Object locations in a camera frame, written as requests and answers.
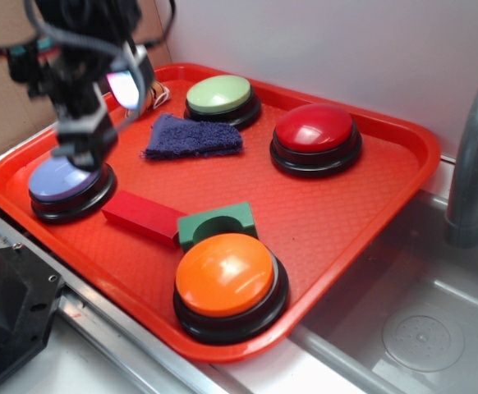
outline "white wall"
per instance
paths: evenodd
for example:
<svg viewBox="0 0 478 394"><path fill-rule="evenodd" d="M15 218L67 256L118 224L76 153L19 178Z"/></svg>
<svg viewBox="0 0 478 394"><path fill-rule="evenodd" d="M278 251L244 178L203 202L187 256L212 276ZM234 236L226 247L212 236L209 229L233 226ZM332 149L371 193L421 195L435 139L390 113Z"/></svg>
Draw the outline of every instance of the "white wall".
<svg viewBox="0 0 478 394"><path fill-rule="evenodd" d="M478 89L478 0L177 0L177 12L174 62L413 121L456 155Z"/></svg>

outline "tray rim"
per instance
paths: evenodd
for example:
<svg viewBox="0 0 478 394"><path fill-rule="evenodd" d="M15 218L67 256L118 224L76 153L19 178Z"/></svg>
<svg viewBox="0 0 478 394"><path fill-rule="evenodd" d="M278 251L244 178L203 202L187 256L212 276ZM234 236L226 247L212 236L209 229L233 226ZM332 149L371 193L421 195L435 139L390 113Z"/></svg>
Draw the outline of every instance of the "tray rim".
<svg viewBox="0 0 478 394"><path fill-rule="evenodd" d="M156 69L156 78L161 81L167 80L188 80L197 81L217 74L229 74L226 71L216 70L206 66L199 66L192 63L177 63L162 66ZM238 360L243 360L251 356L257 355L262 351L268 350L270 347L275 346L282 339L284 339L290 331L297 325L299 320L312 308L315 302L328 290L335 280L342 275L352 261L363 251L363 249L381 232L381 230L393 219L396 213L410 200L414 194L420 189L423 182L435 171L440 162L440 149L439 143L435 136L426 130L422 126L411 123L409 121L403 121L395 117L379 114L377 112L368 111L362 108L353 107L343 103L338 103L326 98L319 98L310 94L296 92L294 90L277 87L271 84L264 83L262 81L253 80L247 78L248 81L254 86L255 92L260 97L261 101L268 105L273 105L278 108L289 110L298 105L306 103L332 103L340 107L346 108L354 117L356 123L365 121L377 121L386 127L387 125L393 127L396 132L389 132L387 141L400 144L404 146L418 159L419 169L418 172L412 177L408 183L397 193L374 218L370 220L368 225L360 232L352 242L345 248L342 253L333 260L333 263L329 266L329 269L323 272L323 274L308 288L307 291L301 296L300 299L291 306L291 308L265 333L235 345L229 346L209 346L200 343L186 342L179 345L184 338L175 335L175 332L161 332L157 333L154 330L150 330L154 335L157 335L161 340L171 346L175 351L184 355L188 359L211 362L211 363L226 363ZM117 107L117 103L114 101L111 94L106 96L106 101L110 110ZM373 135L372 131L365 131L363 134ZM26 213L18 209L15 204L6 197L4 188L7 187L7 182L1 182L3 177L9 179L20 168L19 162L24 162L22 154L26 151L32 151L33 153L39 153L36 157L42 154L46 154L52 147L56 145L56 137L53 130L47 130L38 137L35 137L31 141L24 144L19 149L13 151L7 155L2 161L0 161L0 208L6 213L12 216L22 226L26 227L33 236L35 236L40 242L45 245L52 245L53 243L59 243L58 238L51 233L44 230L44 225L39 224L38 228L32 229L33 220ZM62 252L64 255L73 254L75 259L84 258L84 255L80 254L80 251L62 251L54 250L61 258ZM117 294L118 301L113 299L113 295L109 298L115 304L131 305L134 309L140 309L142 314L148 314L149 311L143 310L138 305L139 303L133 300L128 294L123 291L119 291ZM154 315L152 320L156 323L163 322L164 319L160 315Z"/></svg>

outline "cardboard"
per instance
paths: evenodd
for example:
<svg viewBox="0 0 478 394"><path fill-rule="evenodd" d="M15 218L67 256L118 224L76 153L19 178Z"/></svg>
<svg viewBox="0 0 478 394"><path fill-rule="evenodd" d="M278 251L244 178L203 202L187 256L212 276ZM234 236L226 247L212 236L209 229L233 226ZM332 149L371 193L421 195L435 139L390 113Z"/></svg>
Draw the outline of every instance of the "cardboard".
<svg viewBox="0 0 478 394"><path fill-rule="evenodd" d="M140 5L143 19L134 34L137 43L162 34L155 3L143 0ZM22 2L0 0L0 46L26 41L33 35ZM149 56L154 66L171 62L165 45L151 49ZM47 97L30 100L26 87L10 79L7 60L0 58L0 154L55 121L50 100Z"/></svg>

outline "sink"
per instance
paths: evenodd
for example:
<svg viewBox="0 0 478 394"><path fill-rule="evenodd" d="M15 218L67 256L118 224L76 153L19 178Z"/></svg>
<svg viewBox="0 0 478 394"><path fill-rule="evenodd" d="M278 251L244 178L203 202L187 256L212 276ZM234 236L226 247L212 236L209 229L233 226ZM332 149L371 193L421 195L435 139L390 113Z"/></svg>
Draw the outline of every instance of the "sink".
<svg viewBox="0 0 478 394"><path fill-rule="evenodd" d="M292 340L366 392L478 393L478 246L445 242L446 208L419 192Z"/></svg>

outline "green wooden block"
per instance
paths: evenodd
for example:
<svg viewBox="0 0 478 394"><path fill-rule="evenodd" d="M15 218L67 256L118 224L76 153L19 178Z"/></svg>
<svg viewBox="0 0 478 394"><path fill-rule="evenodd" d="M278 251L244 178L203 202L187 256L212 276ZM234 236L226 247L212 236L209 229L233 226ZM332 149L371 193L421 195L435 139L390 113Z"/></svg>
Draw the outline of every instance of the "green wooden block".
<svg viewBox="0 0 478 394"><path fill-rule="evenodd" d="M195 244L217 234L238 232L257 238L250 203L213 209L178 219L179 243L187 252Z"/></svg>

